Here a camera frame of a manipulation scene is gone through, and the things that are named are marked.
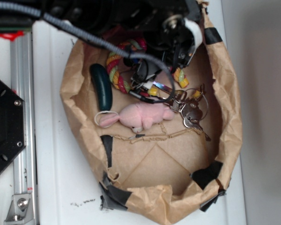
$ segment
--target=brown paper bag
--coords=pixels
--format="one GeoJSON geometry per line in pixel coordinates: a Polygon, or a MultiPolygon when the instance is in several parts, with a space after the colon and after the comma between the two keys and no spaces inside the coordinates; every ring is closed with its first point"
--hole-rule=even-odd
{"type": "MultiPolygon", "coordinates": [[[[68,122],[100,183],[105,205],[142,214],[162,225],[174,224],[199,208],[206,210],[225,192],[242,144],[237,78],[226,47],[206,15],[207,3],[201,4],[204,45],[185,74],[190,87],[205,84],[209,111],[200,124],[211,142],[205,141],[201,131],[186,129],[178,113],[132,140],[135,134],[119,122],[98,127],[89,66],[105,65],[107,50],[78,41],[60,89],[68,122]]],[[[112,41],[123,40],[117,36],[112,41]]],[[[157,81],[167,82],[162,75],[157,81]]],[[[113,89],[113,111],[120,112],[136,101],[113,89]]]]}

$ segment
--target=metal bracket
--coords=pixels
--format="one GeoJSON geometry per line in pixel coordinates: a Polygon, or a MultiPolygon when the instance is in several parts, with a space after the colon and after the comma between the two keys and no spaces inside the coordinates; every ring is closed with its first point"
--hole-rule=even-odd
{"type": "Polygon", "coordinates": [[[33,220],[33,205],[30,204],[31,194],[13,195],[4,225],[26,224],[33,220]]]}

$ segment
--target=stuffed animal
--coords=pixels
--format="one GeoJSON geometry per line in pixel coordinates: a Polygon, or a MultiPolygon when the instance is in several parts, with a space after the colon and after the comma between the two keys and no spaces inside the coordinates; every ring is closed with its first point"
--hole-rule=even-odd
{"type": "Polygon", "coordinates": [[[133,132],[139,133],[143,129],[150,129],[153,124],[160,123],[162,120],[172,120],[174,115],[175,113],[164,104],[138,102],[126,106],[119,114],[102,116],[98,125],[106,128],[119,120],[121,124],[131,128],[133,132]]]}

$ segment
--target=black cable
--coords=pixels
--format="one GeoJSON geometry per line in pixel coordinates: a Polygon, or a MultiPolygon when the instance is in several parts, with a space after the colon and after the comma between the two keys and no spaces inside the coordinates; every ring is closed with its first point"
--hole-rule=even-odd
{"type": "MultiPolygon", "coordinates": [[[[28,7],[28,6],[19,5],[16,3],[10,3],[10,2],[0,2],[0,10],[18,12],[18,13],[22,13],[22,14],[34,17],[36,19],[41,19],[41,15],[42,15],[41,10],[38,10],[38,9],[35,9],[32,7],[28,7]]],[[[164,102],[170,101],[173,98],[174,92],[175,92],[174,80],[172,78],[170,70],[160,59],[158,59],[152,55],[145,54],[145,53],[135,52],[133,54],[130,54],[130,53],[116,47],[115,45],[113,45],[99,37],[96,37],[92,34],[89,34],[80,28],[69,25],[69,24],[65,23],[64,21],[51,16],[48,13],[44,13],[44,15],[42,16],[42,19],[44,21],[46,21],[47,23],[51,24],[52,26],[54,26],[60,30],[63,30],[69,34],[72,34],[73,36],[85,41],[87,44],[89,44],[89,42],[91,42],[95,45],[102,46],[105,49],[107,49],[111,52],[115,52],[116,54],[121,55],[125,58],[144,59],[144,60],[148,60],[148,61],[155,63],[161,70],[165,71],[166,75],[168,76],[168,79],[170,80],[170,84],[172,86],[172,92],[170,93],[170,95],[167,99],[153,100],[153,101],[151,101],[151,99],[150,99],[149,102],[150,103],[164,103],[164,102]]],[[[136,94],[134,96],[136,96],[137,98],[139,98],[141,100],[143,99],[142,96],[138,96],[138,94],[136,94]]]]}
{"type": "Polygon", "coordinates": [[[180,48],[181,48],[181,44],[180,43],[176,44],[175,51],[174,51],[173,65],[172,65],[171,74],[173,74],[176,71],[177,67],[178,67],[178,57],[179,57],[180,48]]]}

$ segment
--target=white wall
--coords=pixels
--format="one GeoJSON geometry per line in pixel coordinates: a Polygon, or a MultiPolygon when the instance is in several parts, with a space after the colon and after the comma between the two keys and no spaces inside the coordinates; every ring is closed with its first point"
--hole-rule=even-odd
{"type": "Polygon", "coordinates": [[[242,98],[247,222],[281,225],[281,0],[222,6],[242,98]]]}

